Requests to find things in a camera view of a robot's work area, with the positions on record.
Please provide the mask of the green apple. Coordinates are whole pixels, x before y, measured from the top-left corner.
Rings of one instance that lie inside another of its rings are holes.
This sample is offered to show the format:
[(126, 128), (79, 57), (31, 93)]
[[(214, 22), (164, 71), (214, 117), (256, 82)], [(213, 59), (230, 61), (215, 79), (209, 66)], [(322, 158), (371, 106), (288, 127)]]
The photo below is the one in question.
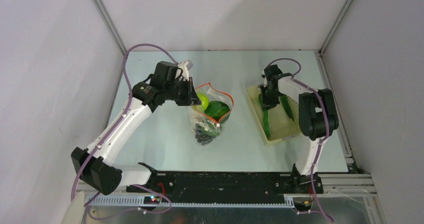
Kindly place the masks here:
[(200, 105), (194, 105), (193, 109), (200, 111), (200, 112), (204, 112), (208, 108), (210, 100), (209, 100), (207, 94), (204, 94), (204, 93), (197, 93), (197, 96), (199, 97), (201, 104)]

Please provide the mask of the clear zip top bag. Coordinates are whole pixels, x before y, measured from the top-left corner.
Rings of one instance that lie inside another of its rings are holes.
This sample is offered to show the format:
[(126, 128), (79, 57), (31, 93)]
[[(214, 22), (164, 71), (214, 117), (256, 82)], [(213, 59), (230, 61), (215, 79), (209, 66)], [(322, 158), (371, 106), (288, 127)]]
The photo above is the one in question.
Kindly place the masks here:
[(201, 146), (212, 143), (219, 137), (230, 118), (234, 107), (233, 97), (212, 86), (210, 82), (195, 88), (201, 103), (188, 108), (190, 129)]

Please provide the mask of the green bell pepper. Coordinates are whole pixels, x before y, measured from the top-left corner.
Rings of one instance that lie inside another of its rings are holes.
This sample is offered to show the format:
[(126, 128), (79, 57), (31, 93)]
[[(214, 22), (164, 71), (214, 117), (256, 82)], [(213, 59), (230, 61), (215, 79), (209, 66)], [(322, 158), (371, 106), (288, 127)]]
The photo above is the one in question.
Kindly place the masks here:
[(230, 117), (230, 107), (221, 101), (210, 101), (208, 108), (204, 111), (205, 118), (212, 123), (224, 124)]

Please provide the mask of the dark purple grape bunch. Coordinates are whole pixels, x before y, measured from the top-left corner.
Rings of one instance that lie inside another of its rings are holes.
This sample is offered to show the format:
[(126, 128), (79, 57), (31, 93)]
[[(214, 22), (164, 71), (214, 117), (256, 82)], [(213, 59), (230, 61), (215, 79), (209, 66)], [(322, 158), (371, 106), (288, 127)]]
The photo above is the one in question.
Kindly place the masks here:
[(211, 143), (216, 138), (214, 126), (208, 122), (198, 122), (194, 126), (195, 139), (202, 146)]

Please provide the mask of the green chili pepper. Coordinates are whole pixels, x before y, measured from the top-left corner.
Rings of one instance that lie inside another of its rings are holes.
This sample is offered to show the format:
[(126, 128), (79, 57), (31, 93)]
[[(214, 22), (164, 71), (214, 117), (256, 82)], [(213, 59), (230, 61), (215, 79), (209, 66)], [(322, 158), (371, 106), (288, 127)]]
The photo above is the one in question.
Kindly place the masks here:
[(262, 95), (259, 94), (258, 95), (258, 102), (260, 104), (261, 110), (262, 110), (262, 124), (263, 124), (263, 131), (265, 133), (266, 139), (269, 140), (270, 137), (270, 126), (269, 126), (269, 114), (268, 114), (268, 110), (264, 107), (263, 105), (263, 101), (262, 101)]

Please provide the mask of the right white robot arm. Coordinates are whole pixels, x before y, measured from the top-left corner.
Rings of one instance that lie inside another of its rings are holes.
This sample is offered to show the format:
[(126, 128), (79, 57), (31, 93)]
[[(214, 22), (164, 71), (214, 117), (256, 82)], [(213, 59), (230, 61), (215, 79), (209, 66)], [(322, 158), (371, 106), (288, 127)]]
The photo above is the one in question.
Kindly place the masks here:
[(328, 88), (316, 90), (306, 85), (293, 74), (283, 73), (276, 64), (269, 64), (262, 72), (264, 83), (259, 86), (262, 110), (277, 107), (284, 96), (298, 104), (297, 122), (305, 141), (295, 162), (298, 175), (290, 181), (295, 192), (303, 193), (311, 186), (307, 175), (317, 172), (323, 146), (332, 132), (338, 129), (339, 118), (333, 93)]

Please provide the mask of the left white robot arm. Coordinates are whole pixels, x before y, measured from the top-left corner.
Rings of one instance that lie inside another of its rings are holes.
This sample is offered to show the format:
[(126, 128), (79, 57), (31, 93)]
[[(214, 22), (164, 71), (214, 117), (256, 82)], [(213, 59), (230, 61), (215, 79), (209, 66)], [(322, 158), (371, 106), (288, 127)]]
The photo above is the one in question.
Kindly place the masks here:
[(71, 153), (78, 179), (103, 195), (133, 184), (146, 192), (156, 190), (158, 178), (146, 165), (118, 167), (114, 163), (134, 131), (165, 101), (178, 106), (201, 104), (189, 75), (192, 67), (190, 60), (179, 64), (161, 61), (154, 73), (135, 84), (126, 105), (100, 136), (87, 148), (77, 147)]

